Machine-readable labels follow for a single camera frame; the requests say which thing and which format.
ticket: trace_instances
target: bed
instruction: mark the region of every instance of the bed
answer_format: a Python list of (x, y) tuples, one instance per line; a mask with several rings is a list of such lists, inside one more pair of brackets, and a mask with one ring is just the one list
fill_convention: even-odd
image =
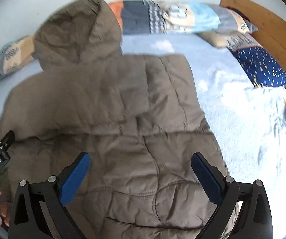
[[(222, 0), (258, 26), (254, 37), (286, 70), (286, 22), (249, 0)], [(131, 35), (123, 53), (184, 54), (190, 63), (198, 99), (232, 177), (267, 189), (274, 238), (286, 234), (286, 89), (255, 89), (227, 49), (217, 49), (196, 35)], [(41, 72), (37, 61), (0, 82), (0, 114), (11, 88)]]

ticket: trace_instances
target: fabric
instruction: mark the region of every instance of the fabric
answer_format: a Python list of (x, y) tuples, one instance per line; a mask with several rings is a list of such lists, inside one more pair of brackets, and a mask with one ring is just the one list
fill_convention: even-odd
[(234, 52), (243, 48), (261, 46), (249, 33), (244, 34), (238, 31), (226, 33), (209, 31), (198, 33), (198, 35), (214, 47), (227, 47)]
[(0, 137), (12, 129), (17, 138), (2, 195), (11, 201), (22, 178), (44, 181), (86, 151), (91, 169), (67, 207), (88, 238), (195, 238), (216, 205), (191, 156), (228, 171), (190, 66), (182, 55), (122, 55), (120, 42), (103, 0), (76, 1), (41, 26), (44, 72), (11, 91), (0, 119)]
[(258, 28), (254, 24), (252, 24), (251, 21), (249, 20), (249, 18), (245, 14), (243, 14), (241, 11), (237, 10), (236, 8), (229, 7), (229, 6), (227, 6), (226, 8), (231, 9), (234, 12), (238, 13), (244, 19), (247, 27), (249, 28), (249, 33), (253, 33), (255, 31), (258, 31)]
[(286, 86), (286, 72), (262, 47), (232, 52), (255, 87)]
[(127, 35), (252, 31), (233, 10), (200, 2), (122, 0), (110, 7)]
[[(198, 101), (230, 175), (246, 183), (256, 179), (264, 182), (274, 237), (283, 239), (286, 234), (283, 220), (286, 216), (286, 89), (254, 88), (228, 49), (213, 47), (197, 35), (123, 35), (121, 49), (125, 54), (179, 53), (187, 58)], [(12, 87), (40, 71), (40, 64), (35, 60), (0, 82), (0, 115)]]
[(34, 35), (4, 45), (0, 49), (0, 80), (33, 61), (33, 53)]

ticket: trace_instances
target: blue gripper pad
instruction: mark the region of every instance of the blue gripper pad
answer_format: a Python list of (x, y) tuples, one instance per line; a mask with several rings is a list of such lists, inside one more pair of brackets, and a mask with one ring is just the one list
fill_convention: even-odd
[(206, 161), (208, 167), (203, 162), (203, 160), (198, 156), (199, 153), (193, 154), (191, 159), (192, 169), (197, 176), (201, 186), (203, 187), (206, 195), (208, 196), (209, 200), (217, 205), (220, 205), (223, 201), (222, 198), (222, 188), (214, 178), (211, 170), (212, 168), (209, 163)]
[(73, 200), (90, 167), (91, 159), (88, 153), (82, 152), (78, 158), (75, 160), (78, 160), (78, 163), (73, 162), (71, 166), (75, 165), (75, 167), (61, 186), (60, 202), (64, 207)]

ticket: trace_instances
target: bolt head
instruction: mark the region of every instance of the bolt head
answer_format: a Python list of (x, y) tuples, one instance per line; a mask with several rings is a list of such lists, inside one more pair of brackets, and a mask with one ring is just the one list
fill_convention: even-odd
[(25, 186), (26, 185), (26, 180), (22, 180), (22, 181), (20, 181), (20, 186)]
[(230, 176), (227, 176), (227, 177), (225, 178), (225, 180), (226, 180), (227, 182), (229, 182), (229, 183), (234, 182), (233, 177), (230, 177)]
[(257, 184), (258, 186), (263, 186), (263, 182), (260, 181), (260, 180), (256, 180), (256, 184)]
[(49, 182), (55, 182), (56, 181), (56, 176), (50, 176), (49, 178), (48, 178), (48, 181)]

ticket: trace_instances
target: hood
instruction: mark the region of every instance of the hood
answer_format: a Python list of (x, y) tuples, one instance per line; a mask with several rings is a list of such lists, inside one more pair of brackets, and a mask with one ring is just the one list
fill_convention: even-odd
[(121, 55), (122, 33), (103, 0), (78, 0), (54, 13), (35, 35), (44, 71)]

